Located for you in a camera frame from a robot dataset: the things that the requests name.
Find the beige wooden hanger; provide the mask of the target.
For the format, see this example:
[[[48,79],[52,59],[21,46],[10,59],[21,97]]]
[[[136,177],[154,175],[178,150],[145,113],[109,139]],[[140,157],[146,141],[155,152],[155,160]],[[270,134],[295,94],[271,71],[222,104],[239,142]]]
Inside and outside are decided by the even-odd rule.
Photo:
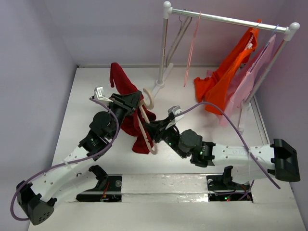
[[[148,118],[148,116],[147,116],[147,114],[146,114],[146,112],[145,112],[145,110],[144,110],[143,107],[145,107],[146,109],[153,109],[153,108],[154,108],[154,100],[153,100],[153,98],[152,98],[151,92],[150,92],[148,89],[143,88],[143,92],[144,92],[144,93],[146,94],[146,96],[148,97],[149,103],[147,103],[147,102],[145,101],[145,99],[140,100],[140,102],[139,102],[139,109],[140,109],[140,111],[141,111],[142,118],[145,120],[146,123],[149,124],[149,123],[150,123],[150,120],[149,120],[149,118]],[[140,130],[141,130],[142,136],[143,136],[143,138],[144,138],[144,141],[145,141],[145,143],[146,143],[146,146],[147,146],[149,152],[150,152],[151,154],[153,154],[153,155],[156,155],[156,154],[157,154],[157,151],[158,151],[156,143],[153,142],[153,146],[151,146],[150,141],[149,141],[149,139],[148,139],[148,137],[147,137],[146,131],[145,131],[145,129],[144,129],[142,123],[141,123],[141,120],[140,120],[140,117],[139,117],[139,116],[137,116],[137,120],[138,120],[139,128],[140,128]]]

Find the dark red t shirt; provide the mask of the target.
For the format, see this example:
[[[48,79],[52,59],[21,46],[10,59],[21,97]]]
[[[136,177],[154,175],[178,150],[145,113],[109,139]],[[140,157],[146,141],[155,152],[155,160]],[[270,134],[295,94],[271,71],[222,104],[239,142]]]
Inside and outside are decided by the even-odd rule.
[[[139,123],[145,123],[139,108],[139,102],[144,99],[142,93],[132,84],[118,63],[111,63],[109,81],[111,87],[115,87],[118,91],[116,99],[119,99],[120,102],[124,103],[131,110],[124,118],[121,129],[128,135],[137,138],[132,147],[133,152],[148,154],[150,151],[139,126]]]

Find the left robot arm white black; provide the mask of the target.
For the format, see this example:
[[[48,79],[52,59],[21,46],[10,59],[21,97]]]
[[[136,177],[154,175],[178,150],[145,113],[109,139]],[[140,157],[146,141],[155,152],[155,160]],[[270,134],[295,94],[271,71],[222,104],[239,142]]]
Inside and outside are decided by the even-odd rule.
[[[106,186],[108,175],[96,161],[112,147],[124,119],[137,111],[141,92],[112,94],[109,98],[92,96],[90,100],[105,111],[95,114],[86,137],[62,162],[16,187],[12,202],[18,203],[34,226],[45,222],[67,198],[90,187],[101,190]]]

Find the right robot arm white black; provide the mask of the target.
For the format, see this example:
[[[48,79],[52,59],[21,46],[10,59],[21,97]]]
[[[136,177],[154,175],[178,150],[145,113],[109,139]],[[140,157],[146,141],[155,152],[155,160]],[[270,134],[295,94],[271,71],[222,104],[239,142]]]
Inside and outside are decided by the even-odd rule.
[[[168,120],[144,124],[151,139],[164,141],[181,158],[190,158],[198,167],[224,168],[222,185],[232,189],[237,184],[265,178],[267,174],[280,181],[298,182],[300,173],[297,151],[285,140],[275,139],[272,144],[246,149],[204,141],[191,129],[179,132]]]

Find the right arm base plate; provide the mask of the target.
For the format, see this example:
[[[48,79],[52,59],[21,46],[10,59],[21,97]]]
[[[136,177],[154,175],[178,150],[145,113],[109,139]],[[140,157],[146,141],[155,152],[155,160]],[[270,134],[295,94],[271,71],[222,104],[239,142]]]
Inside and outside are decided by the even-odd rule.
[[[233,181],[233,166],[224,168],[220,175],[207,175],[208,200],[210,202],[253,201],[250,183],[238,184]]]

